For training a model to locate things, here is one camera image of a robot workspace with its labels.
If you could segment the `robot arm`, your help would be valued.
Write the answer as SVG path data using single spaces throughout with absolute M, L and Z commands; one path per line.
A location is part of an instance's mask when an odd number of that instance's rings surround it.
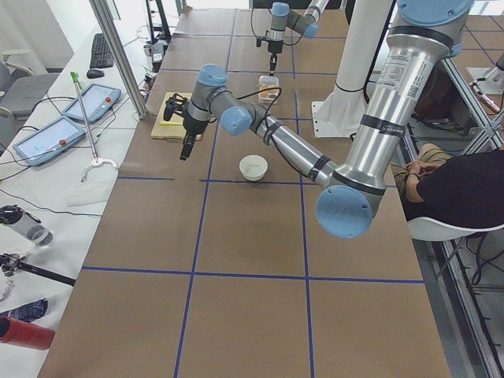
M 285 2 L 274 2 L 271 7 L 271 23 L 263 40 L 268 44 L 269 76 L 274 76 L 278 55 L 284 48 L 284 36 L 287 28 L 297 32 L 301 37 L 311 39 L 318 31 L 318 21 L 324 12 L 328 0 L 312 1 L 301 15 Z
M 223 68 L 200 69 L 189 98 L 176 112 L 187 159 L 211 120 L 231 135 L 253 132 L 300 175 L 321 187 L 316 217 L 341 239 L 369 229 L 386 191 L 384 174 L 435 64 L 461 50 L 470 1 L 358 1 L 350 18 L 333 92 L 315 105 L 318 137 L 352 139 L 336 164 L 290 131 L 268 106 L 238 99 Z

